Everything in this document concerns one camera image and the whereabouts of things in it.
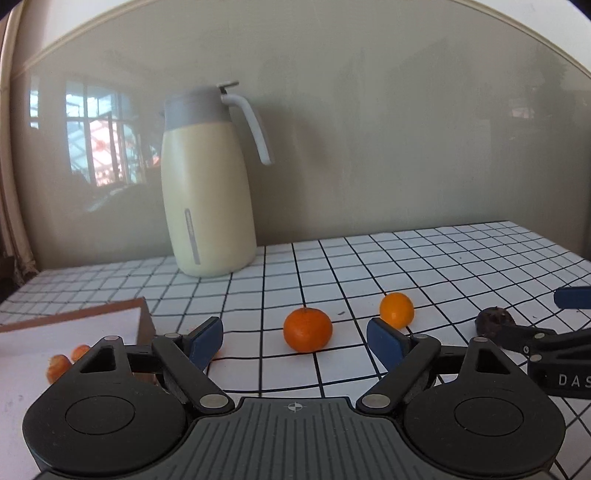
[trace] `grid-patterned tablecloth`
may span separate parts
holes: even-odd
[[[566,284],[591,284],[591,262],[500,222],[260,247],[250,266],[219,278],[188,277],[171,257],[44,271],[0,306],[0,323],[145,297],[158,333],[187,333],[221,316],[224,343],[208,374],[235,399],[348,395],[355,402],[385,372],[365,341],[385,293],[412,299],[406,333],[466,345],[476,336],[475,316],[490,306],[508,308],[520,325],[558,333],[587,327],[591,311],[553,302],[553,290]],[[327,348],[315,354],[294,353],[282,337],[285,317],[304,303],[334,324]],[[525,369],[525,357],[508,355]],[[591,403],[553,400],[568,425],[553,472],[591,478]]]

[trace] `curtain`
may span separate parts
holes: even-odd
[[[22,5],[0,21],[0,263],[14,265],[12,279],[17,285],[38,273],[18,203],[10,136],[12,54]]]

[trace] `dark round object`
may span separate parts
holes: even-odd
[[[66,421],[77,432],[104,435],[126,427],[134,415],[134,406],[127,400],[101,395],[74,403],[66,412]]]
[[[186,413],[162,388],[131,373],[67,373],[29,408],[22,423],[41,470],[121,476],[159,460],[182,438]]]
[[[517,477],[549,466],[564,418],[545,395],[460,378],[416,396],[404,429],[426,458],[468,478]]]
[[[515,320],[501,307],[488,307],[478,314],[475,323],[476,333],[479,336],[494,340],[503,325],[514,325]]]
[[[470,398],[456,407],[455,416],[467,431],[485,437],[509,435],[523,423],[521,410],[500,398]]]

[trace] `thermos handle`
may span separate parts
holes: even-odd
[[[222,95],[222,103],[228,106],[237,106],[242,109],[244,117],[248,122],[248,126],[251,129],[252,136],[255,139],[256,148],[259,152],[259,157],[264,165],[273,164],[271,157],[271,151],[269,150],[269,143],[267,142],[267,136],[262,128],[262,124],[259,121],[258,115],[252,109],[251,104],[248,103],[244,97],[240,95],[234,95],[233,93],[225,93]]]

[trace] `metal screw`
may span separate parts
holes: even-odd
[[[223,408],[228,404],[228,397],[217,393],[210,393],[209,395],[202,396],[199,403],[205,408]]]
[[[372,393],[364,396],[361,403],[367,408],[385,408],[390,405],[390,399],[386,395]]]

